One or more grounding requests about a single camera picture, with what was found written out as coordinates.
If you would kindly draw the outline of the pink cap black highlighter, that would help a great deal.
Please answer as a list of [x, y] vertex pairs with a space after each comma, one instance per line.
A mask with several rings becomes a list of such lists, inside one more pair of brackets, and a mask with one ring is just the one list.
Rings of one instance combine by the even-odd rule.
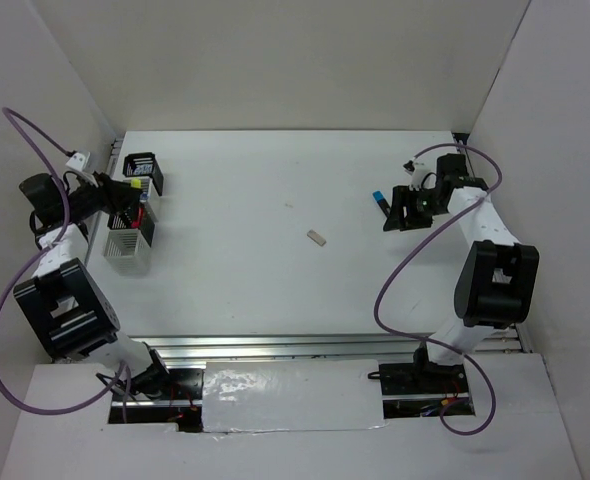
[[136, 216], [136, 219], [132, 223], [132, 227], [133, 228], [140, 228], [142, 226], [144, 217], [145, 217], [145, 209], [143, 207], [140, 207], [138, 210], [138, 214]]

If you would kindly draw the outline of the blue cap black highlighter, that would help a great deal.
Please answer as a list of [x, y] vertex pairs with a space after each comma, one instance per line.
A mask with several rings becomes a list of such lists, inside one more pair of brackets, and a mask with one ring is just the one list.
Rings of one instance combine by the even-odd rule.
[[378, 207], [380, 208], [380, 210], [382, 211], [382, 213], [384, 214], [384, 216], [388, 217], [390, 215], [390, 205], [384, 197], [384, 195], [382, 194], [382, 192], [375, 191], [372, 193], [372, 197], [378, 205]]

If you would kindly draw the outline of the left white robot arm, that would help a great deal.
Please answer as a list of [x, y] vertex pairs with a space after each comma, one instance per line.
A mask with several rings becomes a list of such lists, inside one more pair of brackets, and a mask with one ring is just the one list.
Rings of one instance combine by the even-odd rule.
[[131, 379], [118, 386], [134, 397], [157, 400], [169, 393], [172, 374], [159, 353], [121, 330], [118, 316], [92, 278], [85, 258], [88, 218], [108, 216], [117, 239], [113, 259], [144, 261], [157, 215], [148, 199], [152, 186], [142, 179], [114, 181], [104, 173], [79, 176], [78, 187], [59, 189], [47, 173], [24, 180], [19, 189], [33, 207], [29, 226], [41, 253], [31, 277], [13, 296], [37, 339], [54, 360], [89, 360], [117, 369], [125, 362]]

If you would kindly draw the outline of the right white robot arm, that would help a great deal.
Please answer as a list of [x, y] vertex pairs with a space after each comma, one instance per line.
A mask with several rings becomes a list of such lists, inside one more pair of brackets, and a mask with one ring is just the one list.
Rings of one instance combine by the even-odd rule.
[[469, 173], [465, 155], [442, 155], [433, 168], [412, 158], [404, 168], [411, 182], [393, 188], [384, 231], [429, 229], [435, 217], [450, 215], [469, 247], [454, 289], [453, 317], [414, 354], [413, 384], [432, 392], [483, 340], [526, 320], [540, 256], [504, 225], [490, 187]]

